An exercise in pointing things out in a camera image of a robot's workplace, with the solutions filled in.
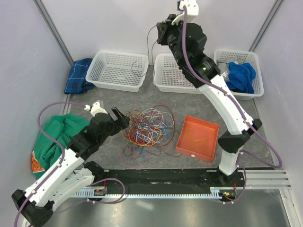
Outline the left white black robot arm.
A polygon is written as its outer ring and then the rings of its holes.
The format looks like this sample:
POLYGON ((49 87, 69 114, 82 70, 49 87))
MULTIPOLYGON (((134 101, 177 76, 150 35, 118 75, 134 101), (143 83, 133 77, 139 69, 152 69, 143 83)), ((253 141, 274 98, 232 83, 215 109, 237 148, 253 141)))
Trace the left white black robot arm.
POLYGON ((103 169, 93 161, 86 164, 85 161, 98 151, 108 137, 126 129, 130 119, 115 107, 112 112, 116 119, 113 119, 98 102, 93 106, 86 105, 85 110, 92 115, 89 124, 71 138, 61 155, 37 181, 25 190, 13 192, 11 197, 18 210, 14 226, 23 216, 30 226, 42 227, 57 208, 79 189, 103 183, 103 169), (84 167, 80 172, 68 178, 81 164, 84 167))

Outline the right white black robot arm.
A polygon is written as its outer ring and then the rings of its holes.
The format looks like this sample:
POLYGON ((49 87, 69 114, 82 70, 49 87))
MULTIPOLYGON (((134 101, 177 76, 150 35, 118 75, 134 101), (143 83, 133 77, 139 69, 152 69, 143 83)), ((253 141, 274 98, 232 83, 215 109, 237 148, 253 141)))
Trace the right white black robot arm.
POLYGON ((207 97, 227 126, 227 131, 218 139, 222 157, 217 181, 228 186, 234 180, 239 151, 262 122, 244 111, 227 87, 216 63, 204 54, 207 37, 201 26, 183 21, 173 24, 176 17, 170 14, 156 24, 157 42, 170 49, 185 78, 207 97))

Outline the left white plastic basket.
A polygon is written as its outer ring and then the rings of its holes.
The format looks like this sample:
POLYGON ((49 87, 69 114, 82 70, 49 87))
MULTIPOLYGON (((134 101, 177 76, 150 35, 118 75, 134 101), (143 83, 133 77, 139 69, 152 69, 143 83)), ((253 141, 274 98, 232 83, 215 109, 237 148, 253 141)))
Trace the left white plastic basket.
POLYGON ((89 66, 86 81, 98 88, 138 92, 148 66, 146 55, 99 51, 89 66))

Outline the white plastic basket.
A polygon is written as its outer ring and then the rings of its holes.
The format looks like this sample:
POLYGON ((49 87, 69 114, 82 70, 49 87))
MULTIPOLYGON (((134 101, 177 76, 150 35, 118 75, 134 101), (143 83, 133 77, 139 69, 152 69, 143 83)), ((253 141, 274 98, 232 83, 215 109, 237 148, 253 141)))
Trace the white plastic basket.
POLYGON ((171 53, 161 53, 154 63, 154 85, 160 92, 202 94, 182 74, 171 53))
POLYGON ((98 88, 138 92, 148 66, 146 55, 99 51, 89 66, 86 81, 98 88))
POLYGON ((214 62, 237 99, 250 100, 264 94, 260 65, 255 53, 217 49, 214 52, 214 62))

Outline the blue plaid cloth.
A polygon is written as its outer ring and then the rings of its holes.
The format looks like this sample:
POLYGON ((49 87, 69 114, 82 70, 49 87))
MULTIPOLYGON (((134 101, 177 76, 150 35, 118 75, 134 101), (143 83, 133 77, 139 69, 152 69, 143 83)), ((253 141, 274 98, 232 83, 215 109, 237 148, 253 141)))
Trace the blue plaid cloth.
POLYGON ((92 58, 75 61, 68 73, 64 94, 84 94, 93 89, 94 85, 86 81, 86 75, 92 58))

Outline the middle white plastic basket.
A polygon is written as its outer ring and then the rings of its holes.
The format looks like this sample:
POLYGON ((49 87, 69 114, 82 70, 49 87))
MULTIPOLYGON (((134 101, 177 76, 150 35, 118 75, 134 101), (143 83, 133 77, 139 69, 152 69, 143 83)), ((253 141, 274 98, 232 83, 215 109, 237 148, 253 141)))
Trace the middle white plastic basket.
POLYGON ((160 92, 202 94, 182 74, 171 53, 161 53, 154 63, 154 85, 160 92))

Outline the right white plastic basket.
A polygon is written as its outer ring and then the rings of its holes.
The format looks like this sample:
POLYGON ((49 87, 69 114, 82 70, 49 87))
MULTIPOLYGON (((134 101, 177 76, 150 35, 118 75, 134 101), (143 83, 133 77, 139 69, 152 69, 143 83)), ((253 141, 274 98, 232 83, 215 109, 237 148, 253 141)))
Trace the right white plastic basket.
POLYGON ((217 49, 214 52, 214 62, 237 99, 250 100, 264 94, 260 65, 255 53, 217 49))

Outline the grey sock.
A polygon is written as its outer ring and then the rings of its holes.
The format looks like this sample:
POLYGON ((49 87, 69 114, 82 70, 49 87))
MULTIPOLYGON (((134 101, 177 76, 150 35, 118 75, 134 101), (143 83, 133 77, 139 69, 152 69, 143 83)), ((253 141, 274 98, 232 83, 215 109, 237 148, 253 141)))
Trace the grey sock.
POLYGON ((229 80, 229 63, 233 62, 235 64, 243 64, 244 59, 242 58, 231 58, 225 61, 217 61, 217 66, 219 70, 221 71, 221 75, 225 80, 229 80))

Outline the green garment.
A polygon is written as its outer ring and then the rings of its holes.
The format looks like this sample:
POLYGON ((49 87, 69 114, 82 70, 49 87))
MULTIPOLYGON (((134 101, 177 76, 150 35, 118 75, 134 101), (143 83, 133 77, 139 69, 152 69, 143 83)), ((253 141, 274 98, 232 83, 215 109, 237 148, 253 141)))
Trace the green garment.
MULTIPOLYGON (((82 117, 68 113, 53 116, 43 125, 43 130, 67 147, 71 138, 78 134, 89 122, 82 117)), ((43 133, 39 133, 31 156, 32 172, 35 178, 40 178, 61 156, 62 150, 58 144, 51 141, 43 133)))

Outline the orange plastic tray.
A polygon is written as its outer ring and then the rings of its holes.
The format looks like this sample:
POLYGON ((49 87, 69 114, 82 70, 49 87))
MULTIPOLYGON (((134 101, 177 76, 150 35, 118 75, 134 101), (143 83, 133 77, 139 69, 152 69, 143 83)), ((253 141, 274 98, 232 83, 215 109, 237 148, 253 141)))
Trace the orange plastic tray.
POLYGON ((187 115, 175 148, 177 153, 212 162, 220 126, 187 115))

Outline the blue fleece cloth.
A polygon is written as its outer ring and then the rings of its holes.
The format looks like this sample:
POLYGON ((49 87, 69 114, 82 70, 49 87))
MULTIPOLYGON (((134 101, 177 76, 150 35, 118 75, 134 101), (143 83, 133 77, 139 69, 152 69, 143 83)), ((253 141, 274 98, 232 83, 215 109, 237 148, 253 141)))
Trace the blue fleece cloth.
POLYGON ((229 63, 229 80, 227 87, 233 92, 253 94, 252 82, 256 77, 256 71, 249 63, 235 64, 229 63))

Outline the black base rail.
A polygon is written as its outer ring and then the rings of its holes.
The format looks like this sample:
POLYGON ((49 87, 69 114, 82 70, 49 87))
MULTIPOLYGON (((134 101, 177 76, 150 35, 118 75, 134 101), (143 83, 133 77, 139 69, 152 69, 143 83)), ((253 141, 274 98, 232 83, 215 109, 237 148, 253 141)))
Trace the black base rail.
POLYGON ((125 187, 165 183, 232 189, 239 189, 244 186, 244 175, 243 172, 239 171, 236 171, 231 176, 224 176, 218 169, 206 168, 105 170, 94 161, 85 163, 84 167, 92 171, 95 176, 95 183, 99 180, 106 180, 105 183, 97 183, 97 186, 122 188, 120 183, 112 180, 113 178, 120 180, 125 187))

